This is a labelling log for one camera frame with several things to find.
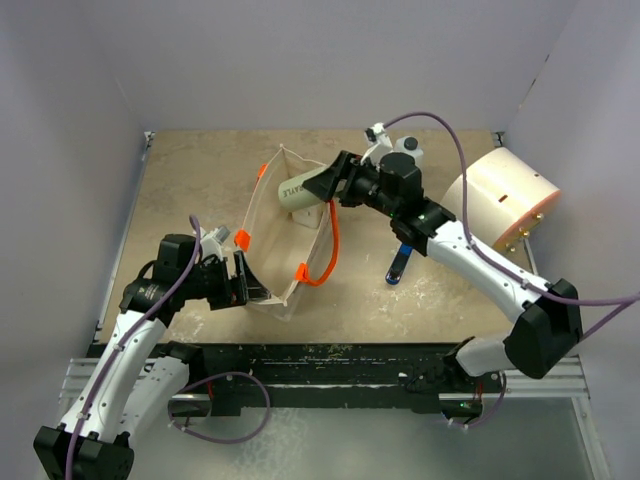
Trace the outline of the canvas tote bag orange handles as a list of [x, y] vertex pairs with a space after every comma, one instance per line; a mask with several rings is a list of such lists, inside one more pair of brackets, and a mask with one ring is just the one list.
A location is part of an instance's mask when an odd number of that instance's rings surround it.
[[256, 278], [270, 291], [266, 301], [248, 306], [281, 321], [289, 321], [304, 284], [296, 278], [300, 265], [309, 266], [329, 237], [329, 205], [321, 203], [323, 217], [317, 229], [295, 223], [278, 199], [279, 185], [292, 177], [324, 165], [306, 159], [284, 146], [261, 166], [240, 229], [236, 247], [245, 254]]

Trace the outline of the green bottle cream cap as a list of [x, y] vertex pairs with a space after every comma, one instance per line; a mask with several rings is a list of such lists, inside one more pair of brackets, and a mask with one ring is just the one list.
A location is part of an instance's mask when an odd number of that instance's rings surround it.
[[278, 187], [278, 199], [287, 212], [307, 209], [322, 203], [322, 200], [303, 187], [303, 183], [327, 169], [326, 166], [309, 170], [283, 181]]

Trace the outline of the white square bottle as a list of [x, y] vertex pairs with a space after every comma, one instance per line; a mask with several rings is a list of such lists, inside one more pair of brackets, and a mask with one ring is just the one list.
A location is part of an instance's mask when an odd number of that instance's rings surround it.
[[405, 153], [410, 155], [414, 161], [415, 165], [422, 169], [424, 166], [424, 151], [419, 145], [418, 140], [413, 136], [404, 136], [398, 138], [394, 144], [394, 150], [396, 152]]

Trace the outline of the white bottle black cap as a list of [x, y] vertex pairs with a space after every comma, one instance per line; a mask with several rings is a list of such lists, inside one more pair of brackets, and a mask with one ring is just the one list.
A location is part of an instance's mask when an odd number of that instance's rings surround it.
[[292, 219], [295, 223], [306, 228], [317, 229], [323, 217], [323, 210], [321, 205], [299, 209], [292, 213]]

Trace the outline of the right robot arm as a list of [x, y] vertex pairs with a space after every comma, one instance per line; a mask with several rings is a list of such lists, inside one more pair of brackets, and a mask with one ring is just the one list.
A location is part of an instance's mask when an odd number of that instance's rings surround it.
[[388, 153], [372, 165], [341, 152], [301, 186], [320, 201], [366, 205], [389, 217], [402, 243], [465, 278], [512, 322], [501, 337], [473, 337], [449, 353], [444, 376], [452, 389], [467, 391], [480, 376], [506, 369], [541, 379], [581, 339], [576, 288], [564, 279], [551, 284], [526, 271], [512, 278], [515, 264], [466, 237], [462, 222], [425, 196], [421, 171], [411, 156]]

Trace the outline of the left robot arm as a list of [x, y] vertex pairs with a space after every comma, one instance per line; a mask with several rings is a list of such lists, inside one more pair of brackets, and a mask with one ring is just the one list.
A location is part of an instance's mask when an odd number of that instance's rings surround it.
[[55, 427], [43, 426], [33, 447], [50, 479], [125, 479], [140, 434], [177, 393], [209, 386], [202, 348], [170, 342], [148, 373], [149, 355], [174, 315], [190, 300], [213, 310], [248, 300], [245, 262], [234, 255], [229, 274], [222, 245], [226, 227], [168, 234], [155, 259], [123, 291], [111, 338], [78, 398]]

